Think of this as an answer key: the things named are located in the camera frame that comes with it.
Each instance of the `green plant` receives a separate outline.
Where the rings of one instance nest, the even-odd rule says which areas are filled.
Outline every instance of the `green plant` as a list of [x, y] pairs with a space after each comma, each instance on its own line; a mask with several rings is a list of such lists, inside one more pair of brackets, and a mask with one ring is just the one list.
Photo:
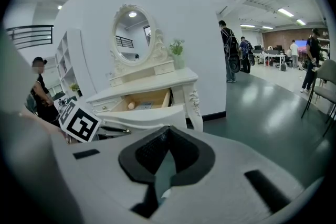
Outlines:
[[182, 39], [174, 39], [174, 42], [169, 45], [170, 51], [175, 55], [181, 55], [183, 51], [183, 43], [184, 40]]
[[79, 86], [78, 86], [77, 83], [73, 83], [73, 84], [71, 84], [69, 87], [70, 87], [70, 89], [71, 89], [73, 92], [77, 92], [77, 91], [79, 91]]

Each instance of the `black railing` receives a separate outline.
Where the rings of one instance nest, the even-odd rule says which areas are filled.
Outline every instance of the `black railing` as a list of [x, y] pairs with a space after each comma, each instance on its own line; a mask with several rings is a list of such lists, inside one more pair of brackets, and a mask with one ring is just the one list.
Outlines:
[[128, 38], [120, 37], [120, 36], [115, 36], [115, 39], [117, 40], [117, 46], [134, 48], [132, 39], [128, 39]]
[[26, 25], [6, 29], [17, 49], [53, 43], [53, 25]]

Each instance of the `person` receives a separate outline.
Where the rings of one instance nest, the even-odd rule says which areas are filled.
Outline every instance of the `person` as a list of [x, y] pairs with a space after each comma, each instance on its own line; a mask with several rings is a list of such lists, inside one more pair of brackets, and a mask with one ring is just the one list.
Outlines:
[[44, 65], [46, 63], [47, 61], [43, 60], [42, 57], [36, 57], [31, 64], [33, 72], [38, 74], [38, 78], [34, 83], [31, 94], [36, 101], [38, 116], [46, 122], [60, 127], [58, 123], [58, 111], [54, 106], [52, 98], [48, 96], [49, 91], [45, 87], [43, 77], [41, 75], [44, 72]]
[[299, 46], [296, 45], [295, 40], [292, 40], [292, 44], [290, 45], [290, 50], [292, 52], [292, 64], [294, 68], [299, 66]]
[[223, 20], [219, 22], [220, 26], [220, 34], [222, 35], [224, 53], [225, 53], [225, 65], [226, 65], [226, 82], [232, 83], [236, 82], [236, 74], [231, 71], [229, 64], [229, 56], [230, 56], [230, 47], [232, 45], [238, 44], [237, 39], [233, 33], [233, 31], [226, 27], [226, 23]]
[[239, 50], [242, 52], [241, 53], [241, 58], [242, 58], [242, 63], [243, 63], [243, 70], [245, 73], [250, 74], [251, 71], [251, 64], [250, 61], [248, 59], [248, 51], [249, 51], [249, 46], [251, 46], [251, 43], [245, 39], [245, 37], [241, 37], [240, 38], [240, 46], [239, 46]]
[[288, 48], [288, 50], [286, 51], [286, 56], [289, 58], [289, 60], [292, 59], [292, 51], [290, 50], [290, 48]]
[[305, 89], [307, 93], [310, 91], [310, 86], [314, 80], [313, 68], [319, 65], [319, 54], [320, 54], [320, 43], [317, 37], [320, 36], [319, 30], [314, 28], [312, 30], [313, 34], [307, 40], [307, 55], [308, 55], [308, 67], [305, 80], [303, 81], [302, 88], [300, 92], [303, 92]]

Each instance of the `chair leg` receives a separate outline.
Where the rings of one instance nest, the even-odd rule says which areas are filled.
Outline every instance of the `chair leg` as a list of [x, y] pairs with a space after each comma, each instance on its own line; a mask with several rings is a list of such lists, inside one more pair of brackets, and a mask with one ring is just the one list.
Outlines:
[[309, 99], [308, 99], [308, 102], [307, 102], [307, 104], [306, 104], [305, 110], [303, 111], [303, 114], [302, 114], [301, 118], [303, 118], [303, 115], [304, 115], [304, 113], [305, 113], [306, 110], [307, 110], [307, 107], [308, 107], [308, 104], [309, 104]]
[[329, 128], [330, 128], [330, 127], [333, 128], [334, 125], [335, 125], [335, 119], [332, 119], [332, 121], [329, 123], [329, 125], [328, 125], [328, 127], [327, 127], [327, 129], [326, 129], [326, 131], [324, 132], [324, 134], [323, 134], [322, 137], [324, 137], [324, 136], [326, 135], [326, 133], [328, 132]]
[[327, 121], [326, 121], [326, 123], [327, 123], [327, 122], [329, 121], [329, 119], [331, 118], [331, 115], [332, 115], [332, 113], [334, 113], [335, 106], [336, 106], [336, 104], [334, 104], [334, 107], [333, 107], [333, 109], [332, 109], [331, 113], [329, 114], [329, 116], [328, 116], [328, 118], [327, 118]]
[[309, 100], [308, 100], [308, 107], [307, 107], [307, 110], [309, 109], [311, 100], [313, 99], [313, 94], [314, 94], [314, 89], [311, 89], [310, 97], [309, 97]]
[[306, 110], [308, 110], [310, 102], [311, 102], [311, 99], [313, 98], [313, 93], [314, 93], [314, 88], [315, 88], [315, 82], [316, 82], [316, 78], [314, 79], [314, 82], [313, 82], [313, 85], [312, 85], [312, 88], [311, 88], [311, 93], [310, 93], [310, 96], [309, 96], [306, 108], [305, 108], [305, 110], [304, 110], [301, 118], [303, 118], [304, 113], [306, 112]]

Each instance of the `drawer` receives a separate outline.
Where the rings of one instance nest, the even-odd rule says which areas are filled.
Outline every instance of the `drawer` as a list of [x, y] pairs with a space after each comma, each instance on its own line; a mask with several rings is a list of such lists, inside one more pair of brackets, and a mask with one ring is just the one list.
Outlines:
[[121, 98], [113, 98], [109, 100], [95, 102], [92, 105], [93, 113], [100, 113], [105, 111], [111, 111], [119, 102]]
[[170, 95], [170, 89], [125, 95], [123, 99], [111, 110], [111, 112], [132, 111], [128, 108], [128, 105], [131, 102], [135, 103], [134, 109], [143, 102], [153, 102], [150, 110], [167, 108], [169, 105]]
[[186, 127], [183, 105], [148, 110], [101, 112], [96, 116], [102, 119], [101, 125], [129, 129], [132, 133], [164, 125]]

